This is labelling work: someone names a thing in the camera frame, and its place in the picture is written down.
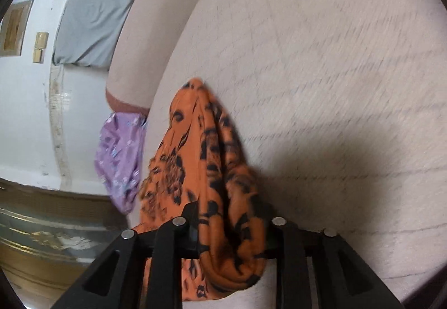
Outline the orange black floral blouse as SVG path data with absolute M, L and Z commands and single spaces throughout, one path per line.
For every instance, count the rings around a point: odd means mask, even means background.
M 183 300 L 220 299 L 259 281 L 266 229 L 255 177 L 229 114 L 201 79 L 174 96 L 139 197 L 138 233 L 198 205 L 199 256 L 182 261 Z

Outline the wooden glass door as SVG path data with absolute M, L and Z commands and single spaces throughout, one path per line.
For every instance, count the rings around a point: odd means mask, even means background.
M 1 181 L 1 268 L 18 295 L 56 301 L 126 228 L 106 195 Z

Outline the purple floral garment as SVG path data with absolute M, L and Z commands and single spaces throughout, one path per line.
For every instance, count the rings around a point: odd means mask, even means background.
M 94 167 L 113 205 L 131 213 L 139 190 L 146 117 L 138 113 L 112 113 L 99 133 Z

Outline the grey pillow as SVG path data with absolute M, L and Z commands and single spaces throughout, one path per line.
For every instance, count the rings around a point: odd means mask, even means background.
M 67 0 L 52 63 L 109 68 L 134 0 Z

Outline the left gold wall switch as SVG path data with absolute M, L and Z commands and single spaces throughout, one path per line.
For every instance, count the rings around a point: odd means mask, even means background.
M 43 63 L 45 57 L 45 50 L 42 48 L 34 48 L 33 63 Z

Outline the gold wall switch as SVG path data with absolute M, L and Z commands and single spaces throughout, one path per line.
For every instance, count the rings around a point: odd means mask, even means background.
M 48 45 L 48 38 L 49 38 L 48 32 L 38 32 L 35 36 L 34 48 L 46 49 Z
M 42 48 L 34 48 L 33 63 L 43 63 L 45 57 L 45 50 Z

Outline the right gold wall switch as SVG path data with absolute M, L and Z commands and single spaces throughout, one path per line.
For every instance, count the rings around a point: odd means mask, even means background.
M 49 38 L 48 32 L 38 32 L 35 36 L 34 48 L 46 49 L 48 45 L 48 38 Z

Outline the small framed wall panel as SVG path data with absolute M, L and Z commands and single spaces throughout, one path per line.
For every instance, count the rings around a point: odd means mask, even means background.
M 2 57 L 21 56 L 24 33 L 33 0 L 11 4 L 1 21 L 1 50 Z

